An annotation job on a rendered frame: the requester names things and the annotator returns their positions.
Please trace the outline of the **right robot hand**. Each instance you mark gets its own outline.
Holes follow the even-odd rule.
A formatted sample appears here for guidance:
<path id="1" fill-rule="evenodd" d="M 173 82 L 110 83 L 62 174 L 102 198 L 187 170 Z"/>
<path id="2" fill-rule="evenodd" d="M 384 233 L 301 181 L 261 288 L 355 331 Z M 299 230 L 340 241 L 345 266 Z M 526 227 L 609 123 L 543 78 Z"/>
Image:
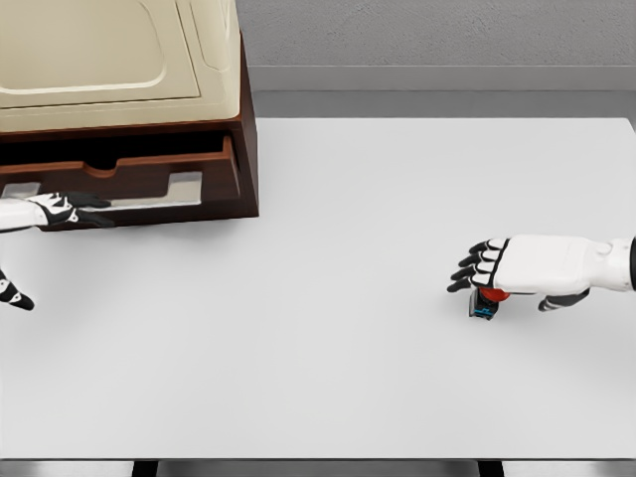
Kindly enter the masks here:
<path id="1" fill-rule="evenodd" d="M 463 289 L 505 294 L 542 294 L 542 312 L 586 298 L 613 251 L 608 242 L 587 238 L 521 235 L 490 238 L 473 245 L 450 277 L 450 293 Z"/>

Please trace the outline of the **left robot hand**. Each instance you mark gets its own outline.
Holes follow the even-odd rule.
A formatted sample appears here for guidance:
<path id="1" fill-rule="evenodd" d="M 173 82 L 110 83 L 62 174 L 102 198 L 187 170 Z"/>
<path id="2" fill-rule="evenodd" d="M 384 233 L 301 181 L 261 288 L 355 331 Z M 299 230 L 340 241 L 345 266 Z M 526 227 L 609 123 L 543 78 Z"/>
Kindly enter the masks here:
<path id="1" fill-rule="evenodd" d="M 108 200 L 84 192 L 54 192 L 26 198 L 0 198 L 0 237 L 32 228 L 64 224 L 112 228 L 114 221 L 91 211 L 111 206 Z"/>

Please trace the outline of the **brown drawer with silver handle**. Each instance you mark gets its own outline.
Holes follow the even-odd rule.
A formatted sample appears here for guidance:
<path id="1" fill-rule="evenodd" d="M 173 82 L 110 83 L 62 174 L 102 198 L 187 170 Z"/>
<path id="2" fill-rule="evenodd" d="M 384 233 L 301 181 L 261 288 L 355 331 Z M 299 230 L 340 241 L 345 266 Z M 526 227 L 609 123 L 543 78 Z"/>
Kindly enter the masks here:
<path id="1" fill-rule="evenodd" d="M 219 131 L 0 143 L 0 194 L 37 183 L 41 193 L 93 193 L 103 200 L 166 196 L 173 174 L 202 175 L 193 206 L 109 212 L 120 227 L 250 218 L 231 137 Z"/>

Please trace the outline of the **brown cabinet with cream top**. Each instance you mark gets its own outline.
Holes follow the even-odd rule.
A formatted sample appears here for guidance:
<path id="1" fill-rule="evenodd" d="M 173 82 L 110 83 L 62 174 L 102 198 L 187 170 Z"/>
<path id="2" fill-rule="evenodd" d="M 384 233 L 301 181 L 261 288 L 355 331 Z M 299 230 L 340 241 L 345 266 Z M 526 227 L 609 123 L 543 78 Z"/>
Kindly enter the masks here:
<path id="1" fill-rule="evenodd" d="M 257 131 L 236 0 L 0 0 L 0 143 L 219 131 L 258 207 Z M 0 198 L 41 193 L 9 184 Z M 109 212 L 193 206 L 199 172 Z"/>

